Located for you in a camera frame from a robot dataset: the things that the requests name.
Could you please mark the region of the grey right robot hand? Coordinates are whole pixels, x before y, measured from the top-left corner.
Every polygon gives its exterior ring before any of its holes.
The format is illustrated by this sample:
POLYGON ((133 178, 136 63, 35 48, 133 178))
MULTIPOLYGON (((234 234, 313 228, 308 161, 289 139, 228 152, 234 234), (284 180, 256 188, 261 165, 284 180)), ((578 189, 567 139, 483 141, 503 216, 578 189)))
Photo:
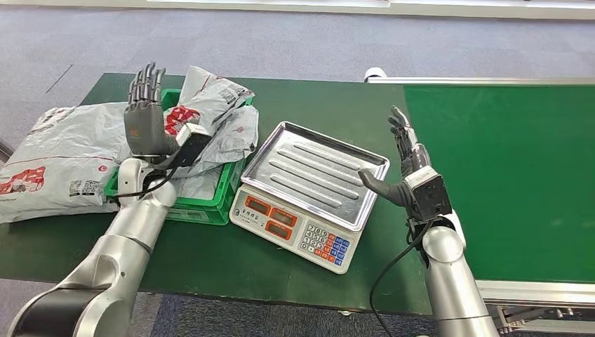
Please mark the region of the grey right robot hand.
POLYGON ((376 193, 379 197, 389 200, 393 204, 409 207, 414 203, 410 188, 405 182, 405 177, 431 164, 427 150, 418 142, 415 130, 410 124, 409 116, 399 107, 393 105, 392 115, 388 117, 390 132, 394 135, 396 148, 401 160, 401 177, 403 180, 397 184, 387 184, 378 180, 369 170, 358 171, 359 178, 364 186, 376 193))

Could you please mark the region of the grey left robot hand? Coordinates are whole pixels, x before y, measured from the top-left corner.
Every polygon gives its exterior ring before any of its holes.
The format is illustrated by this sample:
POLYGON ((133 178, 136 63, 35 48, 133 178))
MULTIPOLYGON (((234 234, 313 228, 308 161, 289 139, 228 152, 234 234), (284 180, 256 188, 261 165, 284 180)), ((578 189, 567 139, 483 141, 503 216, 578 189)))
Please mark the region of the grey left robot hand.
POLYGON ((165 72, 150 62, 129 83, 124 127, 126 141, 135 157, 168 156, 178 149, 175 138, 164 127, 161 80, 165 72))

